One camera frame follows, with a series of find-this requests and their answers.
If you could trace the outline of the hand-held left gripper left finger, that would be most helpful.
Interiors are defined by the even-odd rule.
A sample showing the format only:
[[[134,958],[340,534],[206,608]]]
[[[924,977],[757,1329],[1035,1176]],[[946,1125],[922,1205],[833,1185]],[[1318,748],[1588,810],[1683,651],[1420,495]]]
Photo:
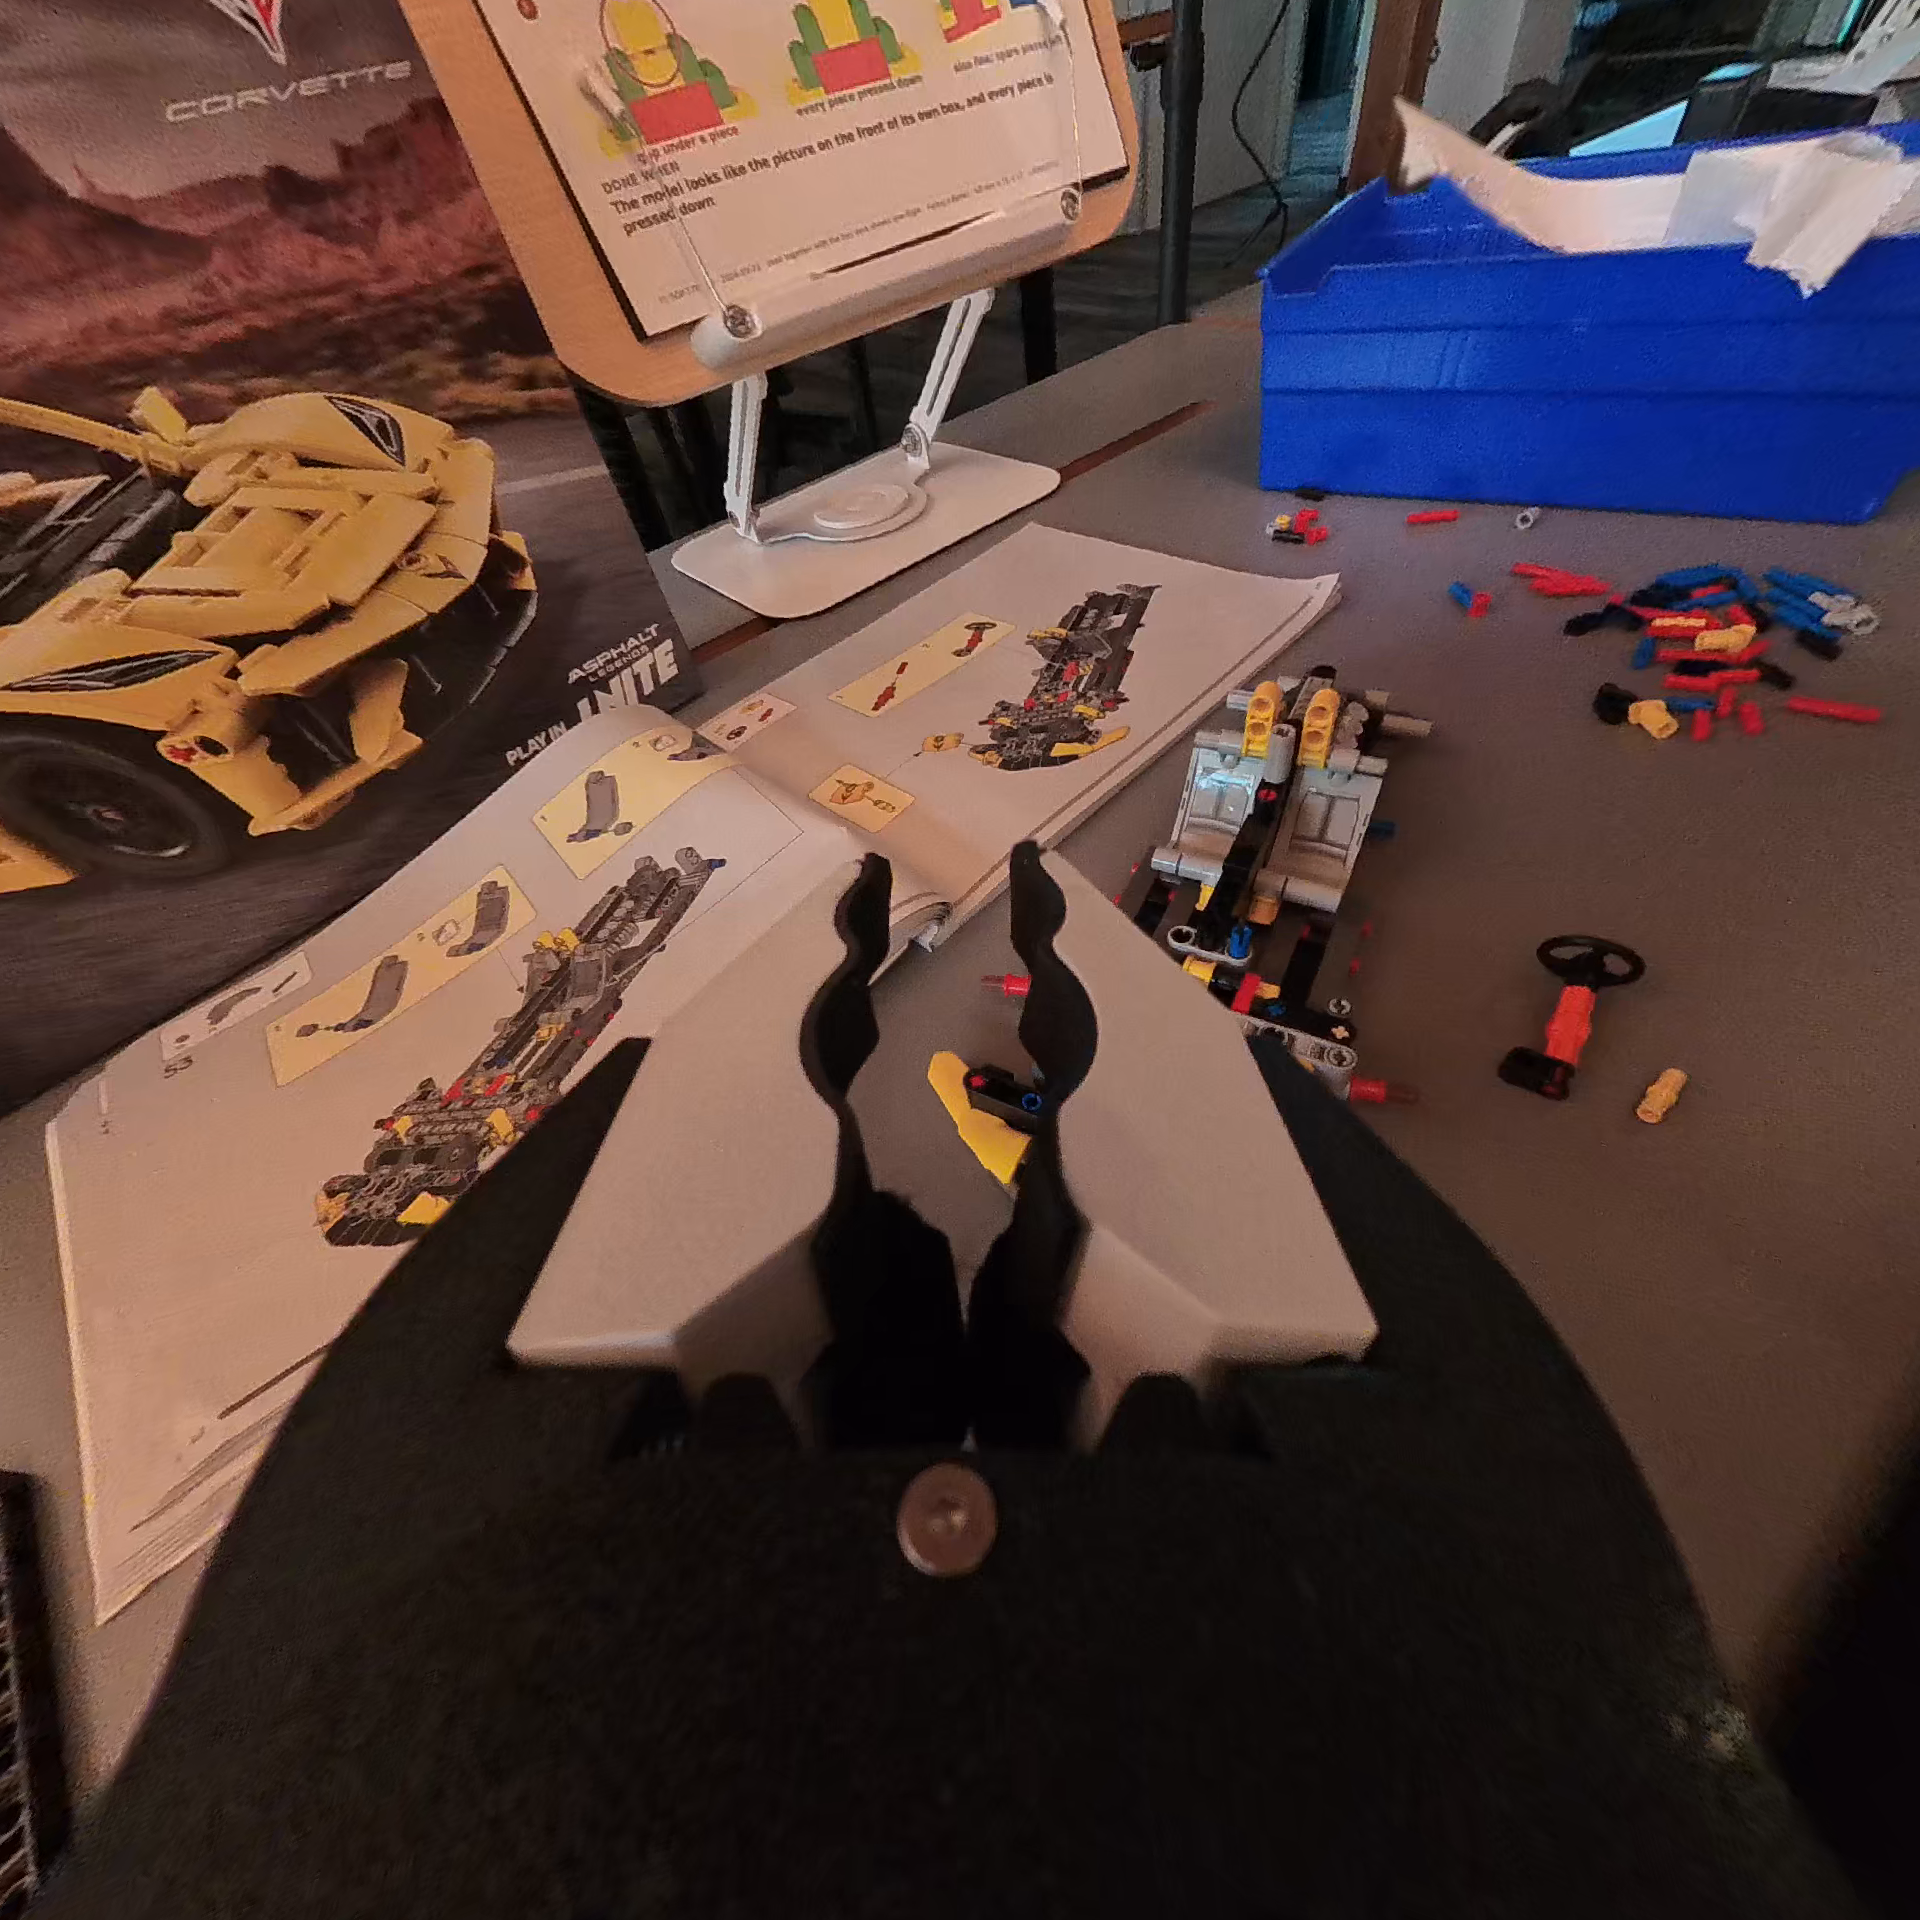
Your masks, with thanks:
[[[511,1336],[528,1367],[803,1377],[810,1243],[871,1189],[849,1090],[878,1047],[895,871],[868,854],[647,1043]]]

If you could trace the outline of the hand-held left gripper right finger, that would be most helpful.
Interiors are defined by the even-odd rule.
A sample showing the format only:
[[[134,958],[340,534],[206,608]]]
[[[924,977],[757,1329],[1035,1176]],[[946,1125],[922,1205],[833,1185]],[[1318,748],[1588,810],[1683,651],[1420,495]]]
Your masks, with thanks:
[[[1242,1024],[1035,841],[1007,929],[1042,1116],[1006,1307],[1088,1370],[1361,1359],[1376,1317]]]

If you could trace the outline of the yellow black lego subassembly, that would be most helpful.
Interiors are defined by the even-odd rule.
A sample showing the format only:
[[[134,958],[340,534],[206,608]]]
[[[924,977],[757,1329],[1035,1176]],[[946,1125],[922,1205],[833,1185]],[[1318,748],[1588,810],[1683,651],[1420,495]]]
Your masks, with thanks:
[[[963,1062],[952,1050],[931,1054],[924,1083],[974,1160],[1011,1189],[1029,1140],[1055,1116],[1047,1083],[990,1062]]]

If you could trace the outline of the blue plastic bin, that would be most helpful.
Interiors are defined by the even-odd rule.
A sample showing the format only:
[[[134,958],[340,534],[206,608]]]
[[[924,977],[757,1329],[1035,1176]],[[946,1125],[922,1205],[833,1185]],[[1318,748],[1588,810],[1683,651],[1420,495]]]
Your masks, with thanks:
[[[1262,485],[1863,525],[1918,474],[1918,232],[1813,296],[1747,247],[1555,252],[1369,184],[1262,267]]]

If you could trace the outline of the lego car chassis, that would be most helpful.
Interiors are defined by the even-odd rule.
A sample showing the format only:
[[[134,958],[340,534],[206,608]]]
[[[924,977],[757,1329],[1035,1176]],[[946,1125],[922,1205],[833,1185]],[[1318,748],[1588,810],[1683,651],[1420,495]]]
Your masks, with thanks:
[[[1340,902],[1376,825],[1387,748],[1431,720],[1387,690],[1340,690],[1331,666],[1238,687],[1196,733],[1168,837],[1139,857],[1118,912],[1251,1041],[1356,1105],[1414,1090],[1360,1068],[1353,1001],[1318,992]]]

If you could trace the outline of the black steering wheel lego piece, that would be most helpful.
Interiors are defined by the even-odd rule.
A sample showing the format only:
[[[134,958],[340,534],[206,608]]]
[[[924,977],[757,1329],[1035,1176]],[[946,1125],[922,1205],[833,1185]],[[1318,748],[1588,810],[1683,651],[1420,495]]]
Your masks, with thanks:
[[[1536,959],[1561,982],[1541,1047],[1511,1047],[1496,1077],[1511,1090],[1566,1103],[1588,1050],[1598,996],[1630,989],[1645,974],[1645,958],[1588,934],[1561,934],[1540,942]]]

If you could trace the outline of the lego instruction booklet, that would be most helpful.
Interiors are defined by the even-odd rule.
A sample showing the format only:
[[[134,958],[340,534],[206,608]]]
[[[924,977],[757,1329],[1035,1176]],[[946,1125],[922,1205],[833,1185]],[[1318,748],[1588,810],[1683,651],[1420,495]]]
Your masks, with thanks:
[[[95,1617],[206,1549],[323,1348],[618,1041],[836,865],[931,949],[1340,601],[1024,527],[774,687],[545,748],[46,1125]]]

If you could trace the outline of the pile of red blue lego pins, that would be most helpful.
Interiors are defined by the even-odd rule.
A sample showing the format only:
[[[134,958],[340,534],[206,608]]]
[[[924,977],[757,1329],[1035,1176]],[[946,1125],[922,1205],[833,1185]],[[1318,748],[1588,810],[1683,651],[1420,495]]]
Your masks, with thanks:
[[[1453,745],[1555,748],[1585,713],[1632,737],[1763,734],[1771,720],[1878,729],[1854,687],[1878,608],[1793,567],[1669,564],[1662,534],[1696,525],[1561,511],[1374,503],[1302,489],[1272,541],[1325,559],[1346,543],[1346,601],[1376,617],[1397,690]]]

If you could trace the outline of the yellow car lego box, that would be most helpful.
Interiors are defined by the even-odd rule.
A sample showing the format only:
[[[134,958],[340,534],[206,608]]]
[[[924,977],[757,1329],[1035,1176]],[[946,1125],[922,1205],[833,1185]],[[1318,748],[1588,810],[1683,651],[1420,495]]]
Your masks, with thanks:
[[[699,687],[397,4],[2,4],[2,1111]]]

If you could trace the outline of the wooden document stand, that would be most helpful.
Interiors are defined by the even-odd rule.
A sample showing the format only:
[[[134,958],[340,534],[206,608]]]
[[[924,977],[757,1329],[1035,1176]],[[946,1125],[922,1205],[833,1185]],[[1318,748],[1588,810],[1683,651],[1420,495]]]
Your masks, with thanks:
[[[403,14],[563,366],[587,391],[646,408],[731,391],[724,521],[677,551],[682,574],[758,617],[820,615],[1057,489],[1055,469],[966,447],[940,452],[936,440],[996,292],[1107,242],[1131,209],[1139,130],[1109,4],[1088,4],[1088,19],[1127,162],[1116,181],[1084,192],[1070,229],[1051,238],[1000,229],[997,242],[981,248],[988,221],[978,221],[665,333],[646,333],[632,320],[471,7],[403,4]],[[946,320],[902,440],[758,507],[769,373],[931,310]]]

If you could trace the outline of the printed instruction sheet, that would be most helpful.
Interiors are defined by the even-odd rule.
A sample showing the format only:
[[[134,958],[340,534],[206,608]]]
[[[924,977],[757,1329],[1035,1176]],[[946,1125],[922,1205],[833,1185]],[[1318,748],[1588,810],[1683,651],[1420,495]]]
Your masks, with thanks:
[[[988,221],[1127,147],[1088,4],[476,4],[646,333]]]

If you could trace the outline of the crumpled white paper bag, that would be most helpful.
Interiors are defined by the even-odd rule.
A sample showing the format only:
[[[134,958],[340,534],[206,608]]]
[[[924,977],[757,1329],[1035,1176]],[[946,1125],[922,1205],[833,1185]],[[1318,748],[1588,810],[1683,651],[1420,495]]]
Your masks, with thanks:
[[[1394,105],[1399,181],[1453,186],[1499,229],[1569,257],[1747,242],[1747,264],[1819,296],[1870,238],[1918,235],[1918,157],[1893,132],[1690,147],[1677,175],[1546,176]]]

